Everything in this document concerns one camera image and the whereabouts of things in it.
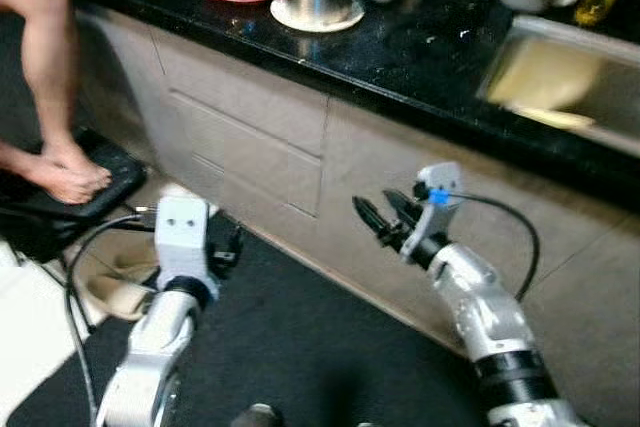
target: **blue tape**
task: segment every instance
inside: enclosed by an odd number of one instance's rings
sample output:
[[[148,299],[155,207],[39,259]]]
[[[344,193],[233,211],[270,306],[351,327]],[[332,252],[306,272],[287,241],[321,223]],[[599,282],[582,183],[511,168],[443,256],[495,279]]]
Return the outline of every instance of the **blue tape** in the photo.
[[[429,191],[429,203],[447,205],[449,203],[449,191],[444,189],[431,189]]]

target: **person's leg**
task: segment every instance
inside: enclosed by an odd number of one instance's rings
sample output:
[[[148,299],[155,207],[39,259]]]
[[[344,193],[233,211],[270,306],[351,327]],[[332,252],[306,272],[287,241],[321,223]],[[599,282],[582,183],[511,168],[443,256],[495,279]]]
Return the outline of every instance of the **person's leg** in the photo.
[[[70,0],[0,0],[0,10],[25,18],[22,63],[44,140],[41,157],[0,143],[0,168],[23,175],[63,202],[81,202],[79,192],[83,199],[92,196],[108,185],[110,174],[87,159],[70,132],[76,88],[76,32]]]

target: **bare foot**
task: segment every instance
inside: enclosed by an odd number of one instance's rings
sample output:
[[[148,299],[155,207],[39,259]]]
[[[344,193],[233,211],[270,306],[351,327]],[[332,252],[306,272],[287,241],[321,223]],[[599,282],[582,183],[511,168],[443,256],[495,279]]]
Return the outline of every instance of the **bare foot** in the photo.
[[[91,162],[80,146],[73,141],[60,144],[45,144],[42,157],[67,170],[81,175],[104,189],[111,183],[111,172]]]
[[[20,175],[65,204],[85,204],[101,189],[95,178],[60,167],[38,155],[25,157]]]

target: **sink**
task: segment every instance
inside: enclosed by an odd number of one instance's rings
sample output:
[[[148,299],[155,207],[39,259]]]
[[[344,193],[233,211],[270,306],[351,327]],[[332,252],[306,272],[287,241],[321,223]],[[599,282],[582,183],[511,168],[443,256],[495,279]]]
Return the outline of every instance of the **sink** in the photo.
[[[518,16],[478,95],[640,157],[640,45]]]

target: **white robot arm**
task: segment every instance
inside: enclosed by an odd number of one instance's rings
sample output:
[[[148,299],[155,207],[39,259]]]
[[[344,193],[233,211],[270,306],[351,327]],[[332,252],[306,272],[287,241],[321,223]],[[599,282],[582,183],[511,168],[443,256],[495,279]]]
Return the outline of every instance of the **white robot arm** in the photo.
[[[354,197],[354,206],[383,246],[427,271],[465,342],[492,427],[586,427],[559,398],[524,312],[497,271],[447,238],[460,201],[447,198],[446,191],[461,189],[461,184],[457,164],[444,163],[418,174],[422,197],[431,201],[418,203],[398,191],[385,191],[398,213],[393,225],[366,199]]]
[[[156,294],[129,336],[127,354],[107,386],[96,424],[166,427],[178,395],[176,364],[198,318],[218,299],[213,260],[231,265],[240,253],[240,231],[227,252],[207,252],[209,205],[201,199],[164,197],[158,204],[155,245],[160,261]]]

